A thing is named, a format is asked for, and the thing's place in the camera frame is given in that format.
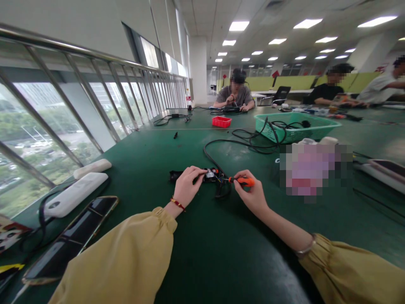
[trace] mustard yellow shirt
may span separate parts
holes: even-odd
[[[153,303],[176,227],[161,207],[126,219],[69,263],[49,303]],[[316,235],[300,263],[326,304],[405,303],[405,271],[366,250]]]

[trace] person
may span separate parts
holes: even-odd
[[[405,75],[405,55],[394,62],[394,70],[384,73],[372,80],[357,99],[366,103],[383,103],[384,101],[405,101],[405,81],[399,77]]]
[[[215,108],[225,106],[238,106],[240,111],[249,111],[254,108],[254,100],[250,89],[245,86],[246,72],[239,68],[233,70],[230,85],[224,87],[218,94],[214,103]]]
[[[342,82],[346,74],[354,70],[348,63],[340,63],[331,67],[326,73],[327,82],[316,86],[311,94],[304,98],[304,104],[319,104],[330,105],[337,94],[343,94],[344,90],[339,84]],[[348,106],[354,106],[359,102],[355,99],[348,98],[345,102]]]
[[[176,181],[174,201],[131,216],[71,260],[49,304],[152,304],[169,267],[176,217],[191,203],[206,172],[187,168]],[[262,183],[249,170],[234,178],[242,176],[255,184],[246,192],[234,182],[240,198],[296,252],[326,304],[403,303],[405,271],[366,250],[306,232],[270,209]]]

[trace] man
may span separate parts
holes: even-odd
[[[333,99],[339,93],[344,93],[342,87],[339,86],[340,82],[346,76],[346,74],[351,73],[354,70],[348,63],[340,63],[331,67],[326,73],[327,83],[316,86],[312,93],[304,98],[304,104],[319,104],[319,105],[330,105]],[[346,104],[353,106],[358,102],[354,99],[347,99]]]
[[[254,100],[250,89],[245,87],[246,72],[239,68],[233,70],[231,76],[231,85],[224,87],[218,94],[215,108],[224,106],[238,106],[241,112],[249,111],[254,108]]]
[[[398,78],[405,75],[405,56],[397,58],[394,70],[384,73],[372,80],[359,94],[357,99],[366,103],[383,103],[384,101],[405,101],[405,82]]]

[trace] red bracelet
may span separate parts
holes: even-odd
[[[173,202],[173,203],[175,203],[177,206],[179,206],[180,208],[182,208],[184,212],[186,212],[186,209],[185,209],[185,208],[183,207],[183,205],[180,204],[178,201],[176,201],[176,200],[173,199],[173,198],[172,198],[170,201]]]

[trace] smartphone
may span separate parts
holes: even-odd
[[[86,249],[118,201],[116,196],[101,196],[92,200],[27,270],[22,282],[44,285],[63,277],[69,261]]]
[[[371,166],[396,180],[405,183],[405,167],[390,160],[368,160]]]

